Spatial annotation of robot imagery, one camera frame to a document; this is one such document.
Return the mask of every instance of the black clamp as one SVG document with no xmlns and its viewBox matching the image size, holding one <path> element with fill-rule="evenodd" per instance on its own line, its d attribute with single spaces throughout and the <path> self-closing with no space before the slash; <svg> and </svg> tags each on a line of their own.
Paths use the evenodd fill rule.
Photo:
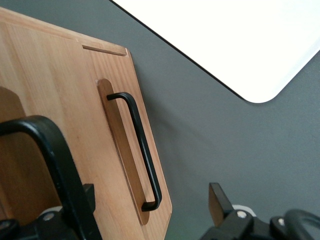
<svg viewBox="0 0 320 240">
<path fill-rule="evenodd" d="M 270 223 L 244 210 L 234 210 L 218 183 L 209 185 L 209 210 L 214 222 L 200 240 L 313 240 L 304 224 L 320 230 L 320 217 L 303 210 L 290 210 Z"/>
<path fill-rule="evenodd" d="M 82 185 L 67 142 L 57 125 L 44 116 L 28 116 L 0 123 L 0 136 L 18 132 L 28 134 L 38 145 L 62 210 L 44 213 L 22 227 L 14 219 L 2 220 L 0 240 L 102 240 L 93 215 L 94 186 Z"/>
</svg>

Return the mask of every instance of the wooden panel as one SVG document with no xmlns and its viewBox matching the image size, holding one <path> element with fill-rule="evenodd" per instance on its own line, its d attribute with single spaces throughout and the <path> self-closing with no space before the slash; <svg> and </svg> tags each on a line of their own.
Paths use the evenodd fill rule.
<svg viewBox="0 0 320 240">
<path fill-rule="evenodd" d="M 90 49 L 97 52 L 115 54 L 120 56 L 125 56 L 127 54 L 127 50 L 123 46 L 102 41 L 100 39 L 83 35 L 75 31 L 67 30 L 62 27 L 34 19 L 32 17 L 10 11 L 2 7 L 0 7 L 0 21 L 21 25 L 29 29 L 52 34 L 65 39 L 75 40 L 81 43 L 84 49 Z"/>
<path fill-rule="evenodd" d="M 126 130 L 121 119 L 117 102 L 107 100 L 107 95 L 113 94 L 114 90 L 110 81 L 107 79 L 99 80 L 97 87 L 114 142 L 122 161 L 128 185 L 131 190 L 137 216 L 139 217 L 140 223 L 142 225 L 146 225 L 150 214 L 148 211 L 142 211 L 142 205 L 146 202 L 146 196 L 140 182 L 135 160 L 126 135 Z"/>
<path fill-rule="evenodd" d="M 144 239 L 84 51 L 77 41 L 0 23 L 0 86 L 19 96 L 27 116 L 61 129 L 82 183 L 94 184 L 103 239 Z"/>
<path fill-rule="evenodd" d="M 172 205 L 130 53 L 128 52 L 127 56 L 116 56 L 85 49 L 83 52 L 85 59 L 87 60 L 87 69 L 90 71 L 92 79 L 108 79 L 111 82 L 115 93 L 128 92 L 134 97 L 137 103 L 154 168 L 162 191 L 162 202 L 160 207 L 157 210 L 150 212 L 147 225 L 141 226 L 141 229 L 145 239 L 164 239 L 171 217 Z M 152 188 L 150 186 L 128 107 L 124 101 L 116 101 L 146 200 L 148 202 L 154 201 Z"/>
<path fill-rule="evenodd" d="M 0 122 L 25 117 L 19 97 L 0 87 Z M 4 216 L 28 224 L 61 205 L 49 171 L 34 140 L 15 133 L 0 137 L 0 209 Z"/>
</svg>

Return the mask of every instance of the wood grain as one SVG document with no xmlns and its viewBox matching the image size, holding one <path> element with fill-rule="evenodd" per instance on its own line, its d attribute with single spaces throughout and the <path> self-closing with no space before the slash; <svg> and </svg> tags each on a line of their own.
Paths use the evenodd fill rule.
<svg viewBox="0 0 320 240">
<path fill-rule="evenodd" d="M 142 211 L 142 205 L 146 202 L 146 196 L 140 182 L 139 174 L 130 149 L 130 144 L 121 119 L 117 101 L 107 100 L 107 95 L 113 94 L 114 90 L 111 82 L 107 79 L 99 80 L 97 87 L 114 143 L 117 146 L 119 157 L 121 158 L 127 182 L 131 190 L 131 196 L 137 216 L 139 217 L 140 223 L 142 225 L 146 225 L 150 215 L 148 211 Z"/>
<path fill-rule="evenodd" d="M 4 87 L 0 87 L 0 113 L 0 123 L 26 116 L 19 97 Z M 0 153 L 2 218 L 25 225 L 43 210 L 61 205 L 45 160 L 30 136 L 0 136 Z"/>
<path fill-rule="evenodd" d="M 172 213 L 172 205 L 131 55 L 128 52 L 127 56 L 117 56 L 86 49 L 84 49 L 83 52 L 87 61 L 87 69 L 89 70 L 92 79 L 108 79 L 112 84 L 114 92 L 130 93 L 136 101 L 162 192 L 162 201 L 159 208 L 150 212 L 148 223 L 141 226 L 141 229 L 145 239 L 162 240 L 164 239 L 167 231 Z M 116 102 L 125 129 L 125 134 L 129 141 L 135 166 L 139 174 L 144 195 L 148 202 L 154 201 L 153 191 L 140 151 L 130 112 L 125 101 L 116 99 Z"/>
<path fill-rule="evenodd" d="M 26 28 L 52 34 L 65 39 L 75 40 L 81 43 L 84 49 L 90 49 L 97 52 L 115 54 L 120 56 L 127 55 L 125 47 L 116 45 L 107 41 L 90 37 L 75 31 L 43 22 L 32 17 L 28 17 L 14 11 L 0 7 L 0 21 L 15 25 L 22 25 Z"/>
<path fill-rule="evenodd" d="M 18 96 L 26 116 L 42 115 L 57 124 L 82 183 L 94 184 L 94 217 L 103 239 L 164 239 L 172 205 L 130 53 L 124 47 L 5 9 L 0 9 L 0 53 L 0 87 Z M 137 216 L 112 125 L 106 119 L 96 83 L 99 79 L 110 80 L 115 92 L 128 92 L 137 102 L 162 191 L 160 207 L 149 213 L 145 225 Z M 154 201 L 130 113 L 124 102 L 116 102 L 145 199 Z M 10 109 L 10 114 L 19 113 Z M 6 114 L 0 110 L 0 116 Z M 42 181 L 32 174 L 28 177 Z M 7 179 L 0 179 L 2 192 L 7 191 Z M 11 205 L 12 199 L 5 196 L 1 204 L 9 211 L 5 201 Z M 46 208 L 47 203 L 30 202 L 30 206 Z"/>
</svg>

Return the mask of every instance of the wooden board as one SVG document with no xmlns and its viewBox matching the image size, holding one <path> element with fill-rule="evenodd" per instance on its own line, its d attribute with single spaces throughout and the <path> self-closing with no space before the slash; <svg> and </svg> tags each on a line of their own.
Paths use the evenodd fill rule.
<svg viewBox="0 0 320 240">
<path fill-rule="evenodd" d="M 128 51 L 4 9 L 0 9 L 0 13 L 3 13 L 0 16 L 0 87 L 17 96 L 21 113 L 43 115 L 61 129 L 82 183 L 94 184 L 94 217 L 103 239 L 164 239 L 172 206 Z M 163 196 L 159 209 L 150 212 L 148 222 L 137 216 L 131 186 L 99 96 L 97 80 L 104 78 L 111 79 L 115 91 L 129 92 L 137 101 Z M 145 199 L 153 201 L 133 126 L 128 123 L 130 115 L 123 103 L 118 106 L 140 178 L 137 181 L 141 182 Z M 1 110 L 0 115 L 7 113 Z M 13 114 L 5 120 L 16 117 Z M 28 178 L 37 179 L 32 174 Z M 23 186 L 24 181 L 26 176 L 16 184 Z M 27 217 L 24 213 L 6 213 L 13 205 L 12 200 L 8 200 L 7 183 L 8 178 L 0 178 L 0 193 L 5 193 L 5 197 L 0 198 L 0 210 L 3 210 L 0 216 L 32 219 L 34 215 L 29 213 Z M 25 197 L 25 201 L 34 203 L 28 194 Z M 23 206 L 24 202 L 19 200 L 16 204 Z M 37 211 L 53 205 L 46 204 L 38 204 Z"/>
<path fill-rule="evenodd" d="M 27 116 L 43 115 L 61 129 L 82 183 L 94 184 L 94 215 L 102 237 L 143 239 L 82 45 L 3 23 L 0 43 L 1 86 L 19 96 Z"/>
</svg>

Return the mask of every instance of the bar handle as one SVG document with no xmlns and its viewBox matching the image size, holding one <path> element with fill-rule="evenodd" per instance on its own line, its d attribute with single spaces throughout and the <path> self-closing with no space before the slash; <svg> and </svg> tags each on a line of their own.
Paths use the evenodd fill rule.
<svg viewBox="0 0 320 240">
<path fill-rule="evenodd" d="M 39 147 L 63 206 L 65 219 L 86 240 L 102 240 L 68 144 L 49 118 L 27 116 L 0 123 L 0 137 L 25 133 Z"/>
<path fill-rule="evenodd" d="M 141 118 L 139 115 L 136 101 L 135 101 L 134 97 L 130 93 L 127 93 L 127 92 L 112 93 L 112 94 L 107 95 L 106 98 L 109 101 L 114 100 L 114 99 L 123 99 L 123 100 L 125 100 L 125 102 L 128 106 L 130 116 L 132 119 L 132 123 L 134 126 L 134 130 L 135 130 L 135 134 L 136 134 L 137 140 L 139 142 L 140 150 L 142 153 L 144 165 L 145 165 L 145 168 L 146 168 L 149 180 L 150 180 L 151 188 L 153 191 L 153 195 L 154 195 L 154 201 L 144 202 L 141 210 L 142 210 L 142 212 L 156 210 L 159 207 L 160 202 L 162 200 L 162 193 L 161 193 L 159 181 L 158 181 L 157 174 L 155 171 L 154 163 L 152 161 L 151 153 L 149 150 L 147 138 L 145 135 L 145 131 L 144 131 L 142 122 L 141 122 Z"/>
</svg>

